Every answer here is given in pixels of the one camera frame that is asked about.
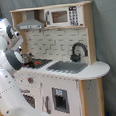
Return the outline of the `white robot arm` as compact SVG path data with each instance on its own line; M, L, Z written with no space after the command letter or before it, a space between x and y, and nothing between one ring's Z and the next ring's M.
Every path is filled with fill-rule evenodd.
M21 34L6 18L0 19L0 112L4 116L50 116L29 105L12 77L23 66L22 43Z

